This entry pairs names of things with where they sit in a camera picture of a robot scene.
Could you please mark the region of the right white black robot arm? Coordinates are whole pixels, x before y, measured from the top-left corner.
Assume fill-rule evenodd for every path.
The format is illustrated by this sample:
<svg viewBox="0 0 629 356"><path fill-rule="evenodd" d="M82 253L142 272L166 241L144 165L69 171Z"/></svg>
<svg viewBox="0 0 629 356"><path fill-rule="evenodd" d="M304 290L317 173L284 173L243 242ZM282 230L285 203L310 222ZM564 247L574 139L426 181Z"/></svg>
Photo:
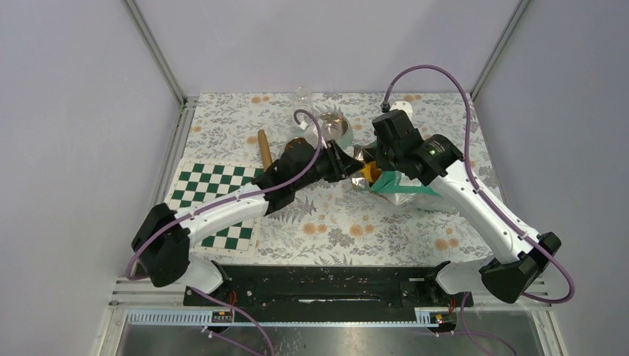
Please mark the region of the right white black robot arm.
<svg viewBox="0 0 629 356"><path fill-rule="evenodd" d="M521 221L469 175L464 155L445 136L423 139L406 112L391 110L373 120L377 165L417 179L444 198L480 234L491 256L438 266L425 286L432 304L442 306L455 294L488 291L505 303L515 303L549 264L562 245L553 233L539 233Z"/></svg>

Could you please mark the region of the orange plastic scoop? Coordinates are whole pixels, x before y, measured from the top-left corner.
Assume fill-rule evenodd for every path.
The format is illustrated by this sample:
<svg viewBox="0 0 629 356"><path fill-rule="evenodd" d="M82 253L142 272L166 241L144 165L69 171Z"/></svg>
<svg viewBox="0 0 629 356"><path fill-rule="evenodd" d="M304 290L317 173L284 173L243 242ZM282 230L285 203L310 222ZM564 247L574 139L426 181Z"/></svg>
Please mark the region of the orange plastic scoop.
<svg viewBox="0 0 629 356"><path fill-rule="evenodd" d="M377 167L376 161L367 162L360 172L369 184L375 183L382 174L382 170Z"/></svg>

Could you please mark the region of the green pet food bag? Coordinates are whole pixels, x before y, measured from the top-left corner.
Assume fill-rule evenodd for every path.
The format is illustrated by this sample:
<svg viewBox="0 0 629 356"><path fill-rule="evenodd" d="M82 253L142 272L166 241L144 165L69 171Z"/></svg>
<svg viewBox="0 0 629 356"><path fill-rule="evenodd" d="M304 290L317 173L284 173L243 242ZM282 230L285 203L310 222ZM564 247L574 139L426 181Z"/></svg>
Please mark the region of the green pet food bag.
<svg viewBox="0 0 629 356"><path fill-rule="evenodd" d="M375 161L375 143L350 148L354 159L366 164ZM435 193L419 180L411 180L399 171L382 171L379 179L369 184L359 171L351 175L352 188L384 198L396 206L413 207L425 211L455 212L455 208L439 194Z"/></svg>

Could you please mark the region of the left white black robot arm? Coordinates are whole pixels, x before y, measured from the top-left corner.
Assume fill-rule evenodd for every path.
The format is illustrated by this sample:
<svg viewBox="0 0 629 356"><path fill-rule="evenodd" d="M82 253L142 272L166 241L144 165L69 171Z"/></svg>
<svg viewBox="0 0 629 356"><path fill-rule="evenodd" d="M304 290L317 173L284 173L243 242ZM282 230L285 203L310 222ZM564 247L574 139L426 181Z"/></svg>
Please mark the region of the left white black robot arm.
<svg viewBox="0 0 629 356"><path fill-rule="evenodd" d="M363 166L334 140L317 147L293 144L236 191L197 208L172 210L165 203L155 205L132 241L133 258L153 287L179 283L201 291L211 304L222 304L231 287L215 263L191 256L193 247L225 228L285 208L299 190L313 183L345 180Z"/></svg>

